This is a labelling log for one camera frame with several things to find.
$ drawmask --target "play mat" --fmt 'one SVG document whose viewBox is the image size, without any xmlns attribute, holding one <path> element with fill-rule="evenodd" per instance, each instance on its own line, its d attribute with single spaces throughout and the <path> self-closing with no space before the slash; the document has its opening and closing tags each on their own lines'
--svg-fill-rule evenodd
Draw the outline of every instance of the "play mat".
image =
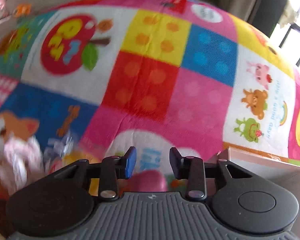
<svg viewBox="0 0 300 240">
<path fill-rule="evenodd" d="M 80 0 L 0 39 L 0 151 L 71 129 L 93 161 L 137 148 L 135 172 L 171 174 L 169 149 L 229 146 L 300 165 L 300 75 L 246 22 L 196 0 Z"/>
</svg>

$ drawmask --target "cardboard box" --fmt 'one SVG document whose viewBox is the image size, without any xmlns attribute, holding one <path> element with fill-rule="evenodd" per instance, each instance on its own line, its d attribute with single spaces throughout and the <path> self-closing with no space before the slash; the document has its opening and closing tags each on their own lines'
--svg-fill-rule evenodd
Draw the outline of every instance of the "cardboard box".
<svg viewBox="0 0 300 240">
<path fill-rule="evenodd" d="M 300 167 L 230 147 L 213 156 L 208 162 L 227 159 L 237 165 L 284 187 L 295 195 L 299 213 L 291 231 L 300 238 Z"/>
</svg>

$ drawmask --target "brown stem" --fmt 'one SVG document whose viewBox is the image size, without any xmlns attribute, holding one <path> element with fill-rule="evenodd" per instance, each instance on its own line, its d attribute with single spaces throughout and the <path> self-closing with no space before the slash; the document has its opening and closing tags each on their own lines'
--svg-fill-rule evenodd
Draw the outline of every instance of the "brown stem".
<svg viewBox="0 0 300 240">
<path fill-rule="evenodd" d="M 102 38 L 102 39 L 94 39 L 94 40 L 90 40 L 89 42 L 94 44 L 94 45 L 103 45 L 106 46 L 110 43 L 111 41 L 111 37 L 106 37 L 106 38 Z"/>
</svg>

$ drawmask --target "light blue polka dot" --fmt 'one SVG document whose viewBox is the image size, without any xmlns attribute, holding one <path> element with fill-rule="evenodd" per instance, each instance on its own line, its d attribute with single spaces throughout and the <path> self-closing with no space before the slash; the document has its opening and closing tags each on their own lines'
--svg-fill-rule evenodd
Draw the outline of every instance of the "light blue polka dot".
<svg viewBox="0 0 300 240">
<path fill-rule="evenodd" d="M 223 61 L 218 61 L 216 63 L 216 72 L 221 74 L 221 75 L 225 75 L 228 73 L 229 67 L 226 63 L 224 63 Z"/>
<path fill-rule="evenodd" d="M 208 63 L 208 59 L 203 52 L 196 52 L 193 59 L 201 67 L 205 66 Z"/>
<path fill-rule="evenodd" d="M 228 42 L 224 41 L 219 44 L 219 48 L 225 54 L 230 54 L 232 52 L 232 46 Z"/>
<path fill-rule="evenodd" d="M 212 38 L 211 38 L 210 34 L 208 34 L 208 33 L 200 33 L 199 34 L 199 42 L 201 44 L 209 44 L 209 43 L 211 43 L 211 41 L 212 41 Z"/>
</svg>

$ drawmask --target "green leaf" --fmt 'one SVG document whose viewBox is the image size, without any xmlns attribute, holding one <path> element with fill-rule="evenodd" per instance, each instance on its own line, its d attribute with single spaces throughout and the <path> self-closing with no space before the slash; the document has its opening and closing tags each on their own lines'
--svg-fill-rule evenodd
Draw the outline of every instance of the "green leaf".
<svg viewBox="0 0 300 240">
<path fill-rule="evenodd" d="M 92 71 L 98 61 L 98 49 L 92 44 L 88 43 L 81 54 L 82 64 L 85 69 Z"/>
</svg>

